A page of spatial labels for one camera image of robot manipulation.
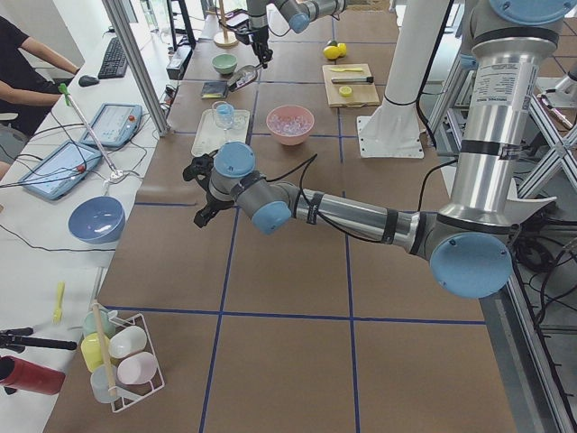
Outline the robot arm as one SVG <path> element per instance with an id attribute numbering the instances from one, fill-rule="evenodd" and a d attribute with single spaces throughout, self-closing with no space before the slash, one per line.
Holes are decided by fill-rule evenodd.
<path id="1" fill-rule="evenodd" d="M 417 105 L 453 1 L 408 1 L 384 99 L 358 128 L 363 157 L 408 157 L 418 138 Z M 233 27 L 251 45 L 259 65 L 239 69 L 230 91 L 252 83 L 272 60 L 268 5 L 290 30 L 338 18 L 347 1 L 247 1 L 248 18 Z M 239 207 L 266 235 L 289 217 L 321 220 L 351 237 L 394 244 L 429 262 L 436 281 L 451 293 L 480 299 L 501 290 L 513 272 L 506 241 L 511 222 L 506 202 L 541 63 L 557 49 L 564 17 L 576 1 L 465 1 L 461 58 L 476 67 L 450 201 L 436 212 L 376 207 L 268 180 L 256 169 L 247 144 L 225 143 L 193 158 L 184 181 L 196 180 L 206 205 L 194 222 L 203 227 L 221 210 Z"/>
<path id="2" fill-rule="evenodd" d="M 313 21 L 324 17 L 338 17 L 347 8 L 344 0 L 312 0 L 312 1 L 266 1 L 248 0 L 248 42 L 251 44 L 259 65 L 264 69 L 272 60 L 273 51 L 270 49 L 268 5 L 274 5 L 285 19 L 288 27 L 294 33 L 302 33 Z"/>

